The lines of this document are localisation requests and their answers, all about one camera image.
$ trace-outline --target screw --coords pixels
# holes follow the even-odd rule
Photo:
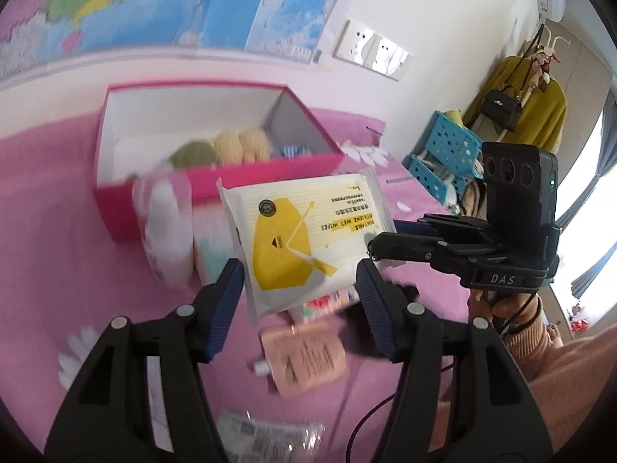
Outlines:
[[[126,317],[122,317],[122,315],[115,317],[111,322],[113,329],[122,329],[126,324],[128,324],[128,319]]]
[[[409,303],[407,305],[407,311],[412,315],[419,316],[425,312],[425,308],[424,305],[414,301],[413,303]]]
[[[484,317],[476,317],[471,321],[471,323],[473,323],[473,326],[476,329],[480,329],[482,331],[489,328],[489,321]]]
[[[176,309],[176,313],[180,317],[188,317],[195,312],[195,308],[192,304],[183,304],[182,306],[178,306]]]

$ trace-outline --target human hand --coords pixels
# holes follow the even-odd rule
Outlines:
[[[482,290],[471,290],[471,295],[467,302],[470,319],[484,317],[492,324],[494,318],[510,321],[514,317],[510,321],[510,329],[514,330],[516,327],[529,323],[538,313],[540,300],[536,294],[532,297],[530,294],[516,292],[506,299],[502,299],[493,307],[489,305],[483,295],[484,291]]]

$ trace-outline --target blue basket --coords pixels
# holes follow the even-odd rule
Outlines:
[[[407,170],[420,182],[422,186],[427,189],[428,193],[435,197],[437,202],[443,205],[445,202],[447,186],[433,173],[431,169],[419,161],[414,155],[410,155]],[[465,180],[462,177],[455,177],[452,184],[457,191],[457,195],[461,198],[465,192]]]
[[[460,127],[441,112],[437,117],[425,149],[444,164],[456,177],[482,177],[473,170],[482,148],[482,139]]]

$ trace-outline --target world map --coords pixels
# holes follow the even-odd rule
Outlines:
[[[310,61],[336,0],[9,0],[0,79],[123,47],[232,49]]]

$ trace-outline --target light switch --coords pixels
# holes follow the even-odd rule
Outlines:
[[[334,56],[400,81],[411,55],[355,19],[345,23]]]
[[[334,55],[344,61],[362,66],[369,59],[371,48],[375,47],[377,33],[361,22],[350,19],[345,23],[341,39]]]

